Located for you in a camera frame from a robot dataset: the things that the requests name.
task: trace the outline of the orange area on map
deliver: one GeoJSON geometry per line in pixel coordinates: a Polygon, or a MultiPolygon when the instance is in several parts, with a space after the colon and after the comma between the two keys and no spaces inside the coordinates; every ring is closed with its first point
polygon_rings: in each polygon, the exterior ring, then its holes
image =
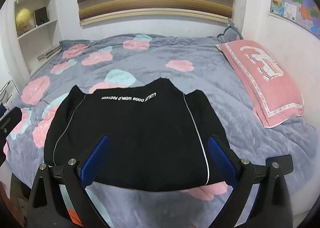
{"type": "Polygon", "coordinates": [[[301,8],[299,9],[299,11],[301,12],[301,16],[304,18],[304,19],[310,19],[312,20],[312,17],[310,15],[310,11],[306,9],[305,5],[301,5],[301,8]]]}

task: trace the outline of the pink pillow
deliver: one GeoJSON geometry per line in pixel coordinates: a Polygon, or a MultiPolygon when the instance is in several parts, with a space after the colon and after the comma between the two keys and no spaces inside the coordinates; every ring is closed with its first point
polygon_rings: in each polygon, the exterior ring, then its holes
{"type": "Polygon", "coordinates": [[[303,114],[303,97],[294,81],[261,45],[237,40],[216,47],[238,74],[265,128],[303,114]]]}

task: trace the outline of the yellow globe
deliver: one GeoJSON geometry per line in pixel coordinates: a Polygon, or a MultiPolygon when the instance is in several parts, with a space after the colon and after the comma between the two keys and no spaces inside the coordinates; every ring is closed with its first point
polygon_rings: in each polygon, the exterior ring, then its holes
{"type": "Polygon", "coordinates": [[[16,26],[17,29],[23,30],[29,24],[29,20],[31,18],[31,12],[27,8],[21,9],[16,16],[16,26]]]}

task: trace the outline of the white elephant design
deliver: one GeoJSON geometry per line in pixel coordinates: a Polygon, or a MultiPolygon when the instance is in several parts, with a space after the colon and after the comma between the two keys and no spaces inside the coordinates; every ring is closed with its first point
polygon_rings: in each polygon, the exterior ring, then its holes
{"type": "Polygon", "coordinates": [[[241,51],[243,51],[244,49],[253,49],[258,52],[258,54],[245,54],[245,56],[250,59],[253,64],[256,64],[257,61],[260,61],[264,64],[263,67],[257,67],[257,70],[260,74],[265,73],[263,79],[265,79],[266,81],[269,81],[278,76],[282,76],[284,74],[276,61],[265,51],[261,50],[260,48],[251,46],[243,46],[240,48],[241,51]]]}

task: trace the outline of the blue gripper pad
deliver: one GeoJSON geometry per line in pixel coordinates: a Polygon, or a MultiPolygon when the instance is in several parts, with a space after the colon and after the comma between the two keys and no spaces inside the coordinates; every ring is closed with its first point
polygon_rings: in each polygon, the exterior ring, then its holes
{"type": "Polygon", "coordinates": [[[213,137],[208,139],[208,150],[225,182],[233,188],[236,187],[236,169],[213,137]]]}
{"type": "Polygon", "coordinates": [[[84,189],[91,185],[102,165],[106,154],[110,149],[110,140],[107,135],[104,135],[98,143],[88,160],[83,164],[80,170],[80,184],[84,189]]]}

